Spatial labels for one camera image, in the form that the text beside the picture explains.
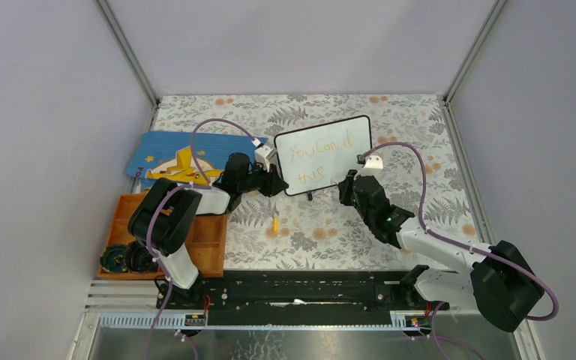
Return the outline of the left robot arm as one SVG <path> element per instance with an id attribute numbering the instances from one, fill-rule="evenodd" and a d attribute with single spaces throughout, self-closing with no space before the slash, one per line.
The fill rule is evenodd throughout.
<path id="1" fill-rule="evenodd" d="M 211 184 L 158 179 L 131 215 L 127 231 L 163 270 L 174 299 L 184 308 L 194 308 L 202 301 L 203 289 L 185 242 L 196 216 L 231 212 L 242 195 L 252 191 L 273 197 L 288 188 L 275 164 L 252 163 L 248 155 L 232 153 Z"/>

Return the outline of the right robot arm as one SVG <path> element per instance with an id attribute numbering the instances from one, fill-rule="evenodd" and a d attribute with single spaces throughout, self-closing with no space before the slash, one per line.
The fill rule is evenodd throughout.
<path id="1" fill-rule="evenodd" d="M 400 299 L 407 307 L 446 302 L 476 309 L 497 329 L 513 332 L 545 294 L 512 243 L 447 241 L 422 224 L 419 216 L 392 205 L 375 177 L 359 176 L 355 170 L 347 173 L 338 189 L 340 203 L 353 207 L 377 240 L 446 266 L 439 271 L 417 265 L 403 278 Z"/>

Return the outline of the black framed whiteboard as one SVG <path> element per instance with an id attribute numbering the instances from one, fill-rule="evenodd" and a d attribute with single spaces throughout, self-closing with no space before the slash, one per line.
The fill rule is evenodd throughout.
<path id="1" fill-rule="evenodd" d="M 274 147 L 287 196 L 329 188 L 360 168 L 357 156 L 372 148 L 371 120 L 360 115 L 279 133 Z"/>

